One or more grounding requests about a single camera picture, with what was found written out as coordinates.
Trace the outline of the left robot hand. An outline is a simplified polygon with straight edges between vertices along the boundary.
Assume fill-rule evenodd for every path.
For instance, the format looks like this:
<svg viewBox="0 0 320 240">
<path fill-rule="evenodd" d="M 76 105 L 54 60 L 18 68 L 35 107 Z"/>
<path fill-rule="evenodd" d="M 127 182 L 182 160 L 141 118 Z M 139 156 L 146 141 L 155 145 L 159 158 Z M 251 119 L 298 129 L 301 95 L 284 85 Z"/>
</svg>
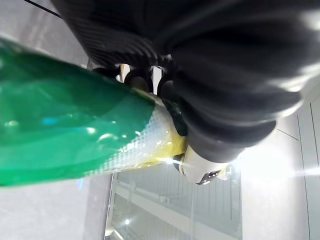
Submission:
<svg viewBox="0 0 320 240">
<path fill-rule="evenodd" d="M 205 185 L 302 104 L 320 74 L 317 0 L 54 0 L 97 65 L 167 69 L 159 96 L 181 109 L 176 169 Z"/>
</svg>

